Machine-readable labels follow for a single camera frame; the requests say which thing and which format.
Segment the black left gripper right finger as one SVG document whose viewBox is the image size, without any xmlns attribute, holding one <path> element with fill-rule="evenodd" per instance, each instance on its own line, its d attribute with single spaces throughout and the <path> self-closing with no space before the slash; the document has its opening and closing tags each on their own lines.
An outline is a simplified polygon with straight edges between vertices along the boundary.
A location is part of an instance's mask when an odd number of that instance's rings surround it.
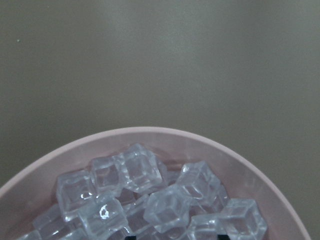
<svg viewBox="0 0 320 240">
<path fill-rule="evenodd" d="M 229 236 L 228 235 L 225 235 L 225 234 L 219 234 L 217 236 L 217 239 L 218 240 L 229 240 Z"/>
</svg>

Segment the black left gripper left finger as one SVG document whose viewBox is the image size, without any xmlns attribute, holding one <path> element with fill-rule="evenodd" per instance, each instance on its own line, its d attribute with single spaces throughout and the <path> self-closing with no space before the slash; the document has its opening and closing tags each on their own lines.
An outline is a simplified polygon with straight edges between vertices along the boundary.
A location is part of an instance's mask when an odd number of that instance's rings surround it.
<svg viewBox="0 0 320 240">
<path fill-rule="evenodd" d="M 125 240 L 136 240 L 136 239 L 137 239 L 136 235 L 130 235 L 125 237 Z"/>
</svg>

